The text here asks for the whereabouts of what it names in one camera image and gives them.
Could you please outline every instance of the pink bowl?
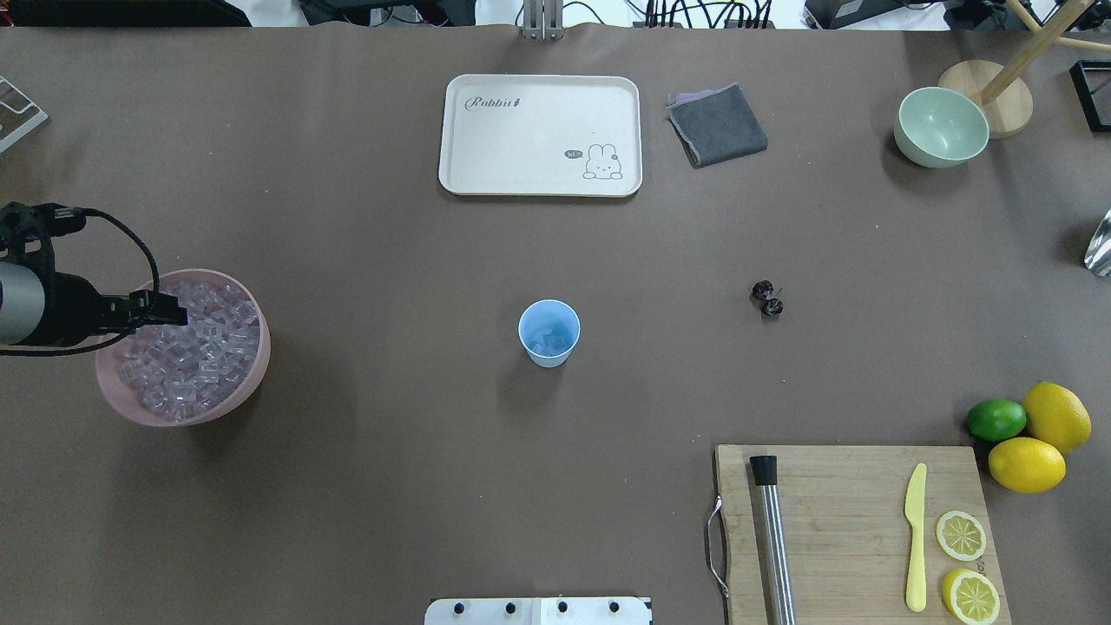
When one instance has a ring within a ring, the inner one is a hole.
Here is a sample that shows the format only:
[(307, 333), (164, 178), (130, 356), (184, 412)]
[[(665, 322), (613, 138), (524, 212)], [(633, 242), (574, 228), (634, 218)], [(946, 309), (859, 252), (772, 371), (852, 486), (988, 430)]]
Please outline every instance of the pink bowl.
[[(120, 355), (120, 346), (132, 341), (131, 337), (128, 337), (111, 347), (97, 352), (97, 384), (100, 385), (100, 392), (117, 413), (141, 425), (177, 427), (201, 424), (222, 417), (239, 407), (240, 404), (254, 393), (254, 390), (262, 382), (262, 376), (267, 373), (267, 366), (270, 364), (270, 330), (267, 327), (266, 317), (262, 316), (262, 308), (259, 306), (259, 302), (254, 300), (251, 291), (247, 290), (247, 286), (240, 283), (239, 280), (219, 271), (210, 269), (181, 269), (180, 271), (171, 271), (160, 275), (160, 280), (163, 289), (168, 284), (189, 280), (193, 283), (204, 282), (214, 288), (231, 283), (247, 293), (247, 296), (250, 298), (251, 303), (254, 304), (256, 310), (259, 312), (259, 353), (254, 357), (250, 371), (243, 376), (243, 382), (240, 383), (236, 391), (227, 400), (213, 406), (211, 411), (201, 413), (190, 420), (176, 422), (169, 417), (148, 411), (142, 405), (139, 394), (124, 384), (120, 380), (119, 374), (116, 373), (116, 367), (123, 363), (123, 357)], [(147, 282), (139, 288), (149, 289), (151, 283)]]

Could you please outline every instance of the wooden cutting board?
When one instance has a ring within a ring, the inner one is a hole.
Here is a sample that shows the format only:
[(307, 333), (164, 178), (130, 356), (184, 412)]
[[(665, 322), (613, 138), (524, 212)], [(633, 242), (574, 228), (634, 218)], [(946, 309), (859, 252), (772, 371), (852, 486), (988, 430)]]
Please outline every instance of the wooden cutting board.
[[(988, 576), (999, 591), (998, 625), (1010, 625), (980, 473), (971, 447), (720, 445), (731, 625), (767, 625), (749, 457), (779, 457), (779, 497), (797, 619), (803, 625), (959, 625), (941, 599), (941, 579), (954, 568)], [(925, 480), (925, 611), (904, 602), (910, 525), (907, 484), (918, 463)], [(938, 518), (952, 510), (974, 516), (988, 533), (977, 562), (960, 562), (938, 545)]]

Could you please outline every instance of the gray cloth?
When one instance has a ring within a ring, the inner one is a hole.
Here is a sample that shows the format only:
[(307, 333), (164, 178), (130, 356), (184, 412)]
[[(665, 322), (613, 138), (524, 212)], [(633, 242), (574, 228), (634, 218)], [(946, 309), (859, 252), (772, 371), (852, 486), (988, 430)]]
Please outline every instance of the gray cloth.
[(752, 113), (741, 88), (680, 93), (668, 117), (699, 167), (768, 149), (768, 135)]

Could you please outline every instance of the wooden pole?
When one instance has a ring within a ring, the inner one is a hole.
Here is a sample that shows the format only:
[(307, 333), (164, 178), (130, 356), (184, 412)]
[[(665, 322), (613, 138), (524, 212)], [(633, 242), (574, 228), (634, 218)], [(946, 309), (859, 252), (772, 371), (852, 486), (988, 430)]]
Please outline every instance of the wooden pole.
[[(1011, 11), (1014, 12), (1014, 14), (1020, 21), (1022, 21), (1030, 32), (1038, 32), (1041, 30), (1041, 27), (1038, 26), (1037, 21), (1034, 21), (1033, 16), (1027, 11), (1025, 7), (1019, 3), (1019, 0), (1007, 0), (1007, 6), (1011, 8)], [(1060, 37), (1053, 43), (1111, 54), (1111, 43), (1100, 43), (1099, 41), (1087, 41), (1084, 39), (1071, 39), (1069, 37)]]
[(1084, 11), (1092, 6), (1095, 0), (1069, 0), (1061, 7), (1053, 19), (1037, 33), (1034, 33), (1034, 39), (1025, 48), (1019, 52), (1019, 56), (1014, 57), (1014, 60), (1007, 63), (1007, 67), (999, 72), (995, 78), (988, 83), (987, 87), (980, 91), (981, 104), (989, 104), (1004, 89), (1010, 87), (1014, 79), (1019, 77), (1030, 63), (1034, 62), (1034, 59), (1040, 57), (1047, 48), (1053, 44), (1053, 41), (1061, 36), (1065, 30), (1072, 26), (1072, 22), (1077, 21), (1077, 18), (1084, 14)]

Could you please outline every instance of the lime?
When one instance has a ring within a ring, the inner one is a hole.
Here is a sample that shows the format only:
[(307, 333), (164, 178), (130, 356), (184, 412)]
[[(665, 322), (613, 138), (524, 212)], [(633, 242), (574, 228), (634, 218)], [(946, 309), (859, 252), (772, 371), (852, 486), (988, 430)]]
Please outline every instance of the lime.
[(989, 400), (969, 411), (969, 432), (981, 441), (1014, 438), (1027, 427), (1027, 412), (1010, 400)]
[(988, 471), (1011, 491), (1041, 493), (1064, 480), (1064, 458), (1049, 443), (1020, 436), (995, 445), (988, 454)]
[(989, 625), (999, 617), (999, 592), (991, 579), (975, 571), (949, 572), (941, 581), (941, 598), (965, 625)]
[(1092, 435), (1092, 420), (1074, 393), (1048, 382), (1040, 382), (1022, 401), (1030, 436), (1070, 454)]
[(938, 544), (950, 557), (972, 562), (988, 548), (988, 534), (974, 516), (949, 511), (938, 520)]

